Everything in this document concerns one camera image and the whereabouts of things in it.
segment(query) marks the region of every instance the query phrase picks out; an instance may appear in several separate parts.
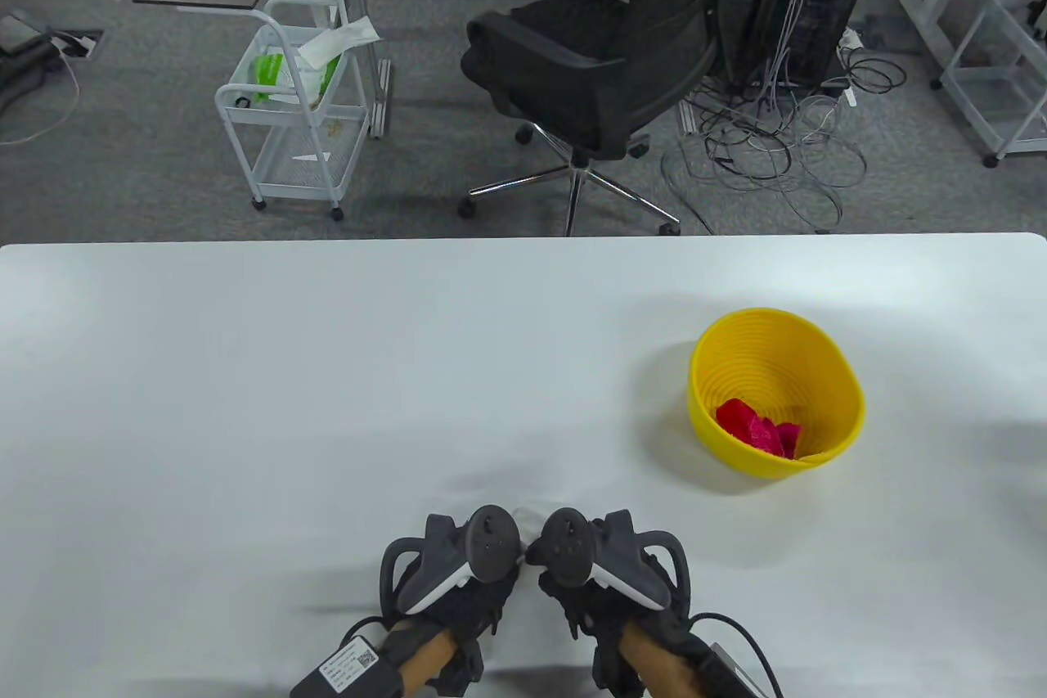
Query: caster wheel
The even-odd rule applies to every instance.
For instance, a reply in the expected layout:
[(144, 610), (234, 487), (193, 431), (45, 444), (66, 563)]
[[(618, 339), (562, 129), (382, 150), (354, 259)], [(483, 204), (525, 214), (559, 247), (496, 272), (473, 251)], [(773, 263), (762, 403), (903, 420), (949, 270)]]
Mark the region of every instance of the caster wheel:
[(465, 197), (464, 200), (459, 202), (459, 217), (460, 219), (471, 219), (476, 215), (476, 203), (472, 201), (471, 198)]

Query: pink cloth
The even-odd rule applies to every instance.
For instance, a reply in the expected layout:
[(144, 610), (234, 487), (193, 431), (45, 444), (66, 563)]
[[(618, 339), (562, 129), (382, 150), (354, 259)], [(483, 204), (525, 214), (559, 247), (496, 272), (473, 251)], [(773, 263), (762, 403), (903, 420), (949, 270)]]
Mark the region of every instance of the pink cloth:
[(761, 418), (740, 399), (730, 399), (723, 403), (716, 410), (716, 421), (720, 428), (750, 447), (778, 455), (779, 458), (796, 458), (801, 428), (792, 422), (776, 426), (773, 420)]

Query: chair base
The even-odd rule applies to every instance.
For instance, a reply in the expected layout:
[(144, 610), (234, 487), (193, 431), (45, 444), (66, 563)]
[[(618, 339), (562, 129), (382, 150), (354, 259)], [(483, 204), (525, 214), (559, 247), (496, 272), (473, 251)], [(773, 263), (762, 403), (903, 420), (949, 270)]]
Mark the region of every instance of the chair base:
[(610, 190), (615, 196), (624, 198), (625, 201), (631, 201), (632, 204), (638, 205), (638, 207), (643, 207), (647, 212), (651, 212), (652, 216), (658, 216), (662, 219), (662, 226), (659, 227), (659, 234), (675, 234), (678, 237), (681, 233), (680, 220), (675, 216), (669, 215), (659, 207), (658, 204), (653, 204), (651, 201), (645, 200), (636, 190), (626, 188), (621, 185), (620, 182), (615, 182), (614, 179), (605, 177), (605, 175), (600, 174), (600, 172), (594, 170), (589, 166), (587, 160), (585, 162), (580, 162), (573, 153), (567, 144), (564, 144), (557, 137), (550, 136), (545, 130), (541, 129), (539, 126), (535, 126), (534, 122), (527, 122), (526, 126), (521, 126), (521, 129), (516, 133), (516, 141), (520, 144), (527, 144), (531, 141), (531, 133), (527, 133), (528, 130), (533, 130), (538, 136), (545, 139), (550, 148), (553, 148), (553, 152), (556, 152), (557, 156), (563, 159), (564, 163), (560, 166), (553, 167), (552, 170), (539, 171), (537, 175), (528, 175), (524, 178), (513, 178), (504, 179), (502, 182), (493, 182), (491, 185), (482, 186), (482, 188), (473, 188), (469, 190), (469, 196), (465, 197), (464, 200), (459, 204), (459, 215), (463, 219), (471, 219), (476, 215), (476, 200), (482, 197), (489, 197), (491, 194), (499, 194), (502, 190), (509, 190), (513, 188), (521, 188), (521, 186), (527, 185), (537, 185), (538, 182), (550, 182), (553, 179), (560, 179), (570, 177), (571, 178), (571, 200), (567, 203), (567, 216), (563, 228), (563, 237), (570, 238), (573, 234), (575, 227), (575, 217), (578, 215), (578, 200), (581, 196), (582, 186), (586, 182), (595, 182), (601, 188)]

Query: vr controller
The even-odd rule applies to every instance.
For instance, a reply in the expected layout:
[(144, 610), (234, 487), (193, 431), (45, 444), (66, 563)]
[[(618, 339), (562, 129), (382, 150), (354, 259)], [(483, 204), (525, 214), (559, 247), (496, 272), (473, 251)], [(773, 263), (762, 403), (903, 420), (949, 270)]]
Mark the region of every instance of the vr controller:
[[(522, 551), (516, 521), (497, 504), (475, 511), (464, 526), (455, 526), (449, 516), (430, 515), (425, 521), (424, 538), (402, 537), (391, 543), (382, 556), (382, 615), (389, 618), (394, 614), (421, 613), (469, 581), (499, 581), (519, 562)], [(405, 554), (417, 554), (418, 566), (394, 588), (393, 575)]]
[[(677, 596), (689, 605), (691, 579), (680, 541), (666, 531), (637, 534), (627, 510), (591, 521), (577, 510), (561, 508), (547, 519), (541, 536), (527, 549), (526, 559), (528, 564), (545, 567), (563, 586), (595, 581), (644, 608), (662, 610), (672, 602), (671, 587), (643, 558), (648, 548), (659, 547), (669, 553)], [(396, 565), (406, 554), (417, 555), (415, 564), (404, 571), (396, 587)], [(475, 511), (463, 526), (456, 526), (448, 516), (430, 515), (423, 538), (400, 538), (382, 556), (382, 615), (389, 618), (421, 613), (469, 581), (499, 581), (522, 555), (516, 521), (497, 504)]]

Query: black glove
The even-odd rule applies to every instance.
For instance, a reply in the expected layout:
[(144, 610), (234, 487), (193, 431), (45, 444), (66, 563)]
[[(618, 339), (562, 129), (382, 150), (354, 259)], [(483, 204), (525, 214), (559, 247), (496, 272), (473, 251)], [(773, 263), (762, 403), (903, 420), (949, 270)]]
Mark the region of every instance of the black glove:
[(563, 607), (571, 634), (577, 638), (581, 630), (596, 638), (593, 680), (599, 689), (610, 691), (615, 698), (640, 698), (645, 690), (636, 669), (619, 653), (625, 626), (631, 622), (660, 647), (686, 657), (696, 668), (706, 657), (712, 656), (709, 647), (690, 633), (687, 621), (690, 599), (682, 595), (654, 557), (643, 551), (641, 555), (671, 589), (672, 603), (663, 611), (644, 608), (616, 589), (601, 588), (595, 581), (567, 588), (548, 571), (538, 579), (541, 590)]
[[(417, 570), (418, 560), (415, 560), (404, 570), (399, 586)], [(383, 625), (392, 632), (382, 645), (383, 654), (394, 667), (400, 668), (442, 631), (449, 630), (458, 650), (429, 684), (438, 695), (461, 698), (469, 684), (480, 681), (484, 673), (484, 659), (476, 639), (488, 628), (492, 633), (497, 632), (506, 601), (518, 577), (519, 567), (515, 566), (500, 581), (483, 584), (471, 580), (465, 586), (449, 590), (421, 613), (384, 620)], [(393, 629), (399, 622), (407, 624)]]

